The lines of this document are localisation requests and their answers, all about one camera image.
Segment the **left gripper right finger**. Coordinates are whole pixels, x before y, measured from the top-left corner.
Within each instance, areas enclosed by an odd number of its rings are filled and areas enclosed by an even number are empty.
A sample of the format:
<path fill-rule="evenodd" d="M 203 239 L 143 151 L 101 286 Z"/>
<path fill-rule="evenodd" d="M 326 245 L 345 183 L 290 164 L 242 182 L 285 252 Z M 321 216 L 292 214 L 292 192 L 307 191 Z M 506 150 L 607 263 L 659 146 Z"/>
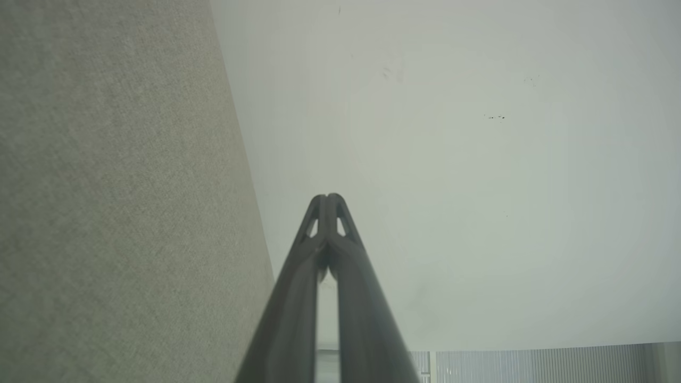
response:
<path fill-rule="evenodd" d="M 327 196 L 326 221 L 330 272 L 337 282 L 341 381 L 418 382 L 411 356 L 341 195 Z"/>

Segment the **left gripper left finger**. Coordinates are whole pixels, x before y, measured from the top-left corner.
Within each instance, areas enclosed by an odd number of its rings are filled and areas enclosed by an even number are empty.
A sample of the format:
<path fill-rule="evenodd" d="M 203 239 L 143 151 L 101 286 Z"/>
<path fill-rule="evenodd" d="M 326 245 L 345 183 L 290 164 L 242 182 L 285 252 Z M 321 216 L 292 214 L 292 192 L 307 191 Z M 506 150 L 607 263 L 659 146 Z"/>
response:
<path fill-rule="evenodd" d="M 326 197 L 311 199 L 236 382 L 313 382 L 317 289 L 326 274 Z"/>

